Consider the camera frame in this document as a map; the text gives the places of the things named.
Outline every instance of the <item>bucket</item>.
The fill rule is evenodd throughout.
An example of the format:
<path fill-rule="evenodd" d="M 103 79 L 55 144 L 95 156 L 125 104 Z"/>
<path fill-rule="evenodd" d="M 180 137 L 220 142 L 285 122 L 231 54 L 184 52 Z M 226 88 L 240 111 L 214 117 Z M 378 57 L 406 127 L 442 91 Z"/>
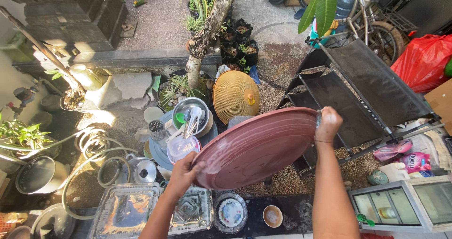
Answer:
<path fill-rule="evenodd" d="M 333 35 L 335 33 L 336 33 L 336 30 L 332 29 L 330 35 Z M 319 37 L 319 35 L 316 32 L 314 32 L 314 25 L 311 26 L 311 33 L 309 34 L 309 37 L 311 37 L 311 39 L 316 39 L 316 38 Z M 330 38 L 320 40 L 320 44 L 325 45 L 328 42 L 329 39 Z M 314 48 L 319 49 L 320 48 L 319 44 L 316 43 L 314 45 Z"/>

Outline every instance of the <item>orange basket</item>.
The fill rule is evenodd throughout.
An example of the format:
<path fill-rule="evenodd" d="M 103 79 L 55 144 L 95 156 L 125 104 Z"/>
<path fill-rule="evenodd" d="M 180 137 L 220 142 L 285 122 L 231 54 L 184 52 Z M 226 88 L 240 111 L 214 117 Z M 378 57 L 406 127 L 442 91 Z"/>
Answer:
<path fill-rule="evenodd" d="M 15 223 L 6 223 L 6 213 L 0 213 L 0 239 L 6 238 L 16 228 Z"/>

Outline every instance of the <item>white plastic bottle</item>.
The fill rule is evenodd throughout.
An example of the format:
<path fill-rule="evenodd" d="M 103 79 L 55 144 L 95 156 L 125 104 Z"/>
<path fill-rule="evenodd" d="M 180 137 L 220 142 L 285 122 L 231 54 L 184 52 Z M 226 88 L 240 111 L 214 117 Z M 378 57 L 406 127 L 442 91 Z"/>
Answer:
<path fill-rule="evenodd" d="M 378 170 L 385 173 L 389 182 L 407 180 L 410 178 L 408 172 L 405 170 L 405 164 L 402 162 L 387 164 L 386 166 L 378 168 Z"/>

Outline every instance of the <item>glass jar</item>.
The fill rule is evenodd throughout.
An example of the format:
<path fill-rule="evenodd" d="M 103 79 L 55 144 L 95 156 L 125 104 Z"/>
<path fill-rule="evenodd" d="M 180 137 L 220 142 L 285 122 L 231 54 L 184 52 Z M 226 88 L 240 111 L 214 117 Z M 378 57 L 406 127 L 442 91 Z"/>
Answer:
<path fill-rule="evenodd" d="M 87 91 L 94 92 L 102 87 L 100 78 L 83 64 L 74 64 L 69 71 Z"/>

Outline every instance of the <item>aluminum pot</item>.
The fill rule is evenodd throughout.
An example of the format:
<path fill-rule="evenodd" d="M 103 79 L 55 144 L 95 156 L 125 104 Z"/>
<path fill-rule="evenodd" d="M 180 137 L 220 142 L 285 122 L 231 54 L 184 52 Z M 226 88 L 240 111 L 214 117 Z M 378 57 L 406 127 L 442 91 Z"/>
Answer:
<path fill-rule="evenodd" d="M 48 194 L 58 190 L 67 176 L 66 167 L 61 162 L 42 156 L 20 169 L 16 188 L 22 194 Z"/>

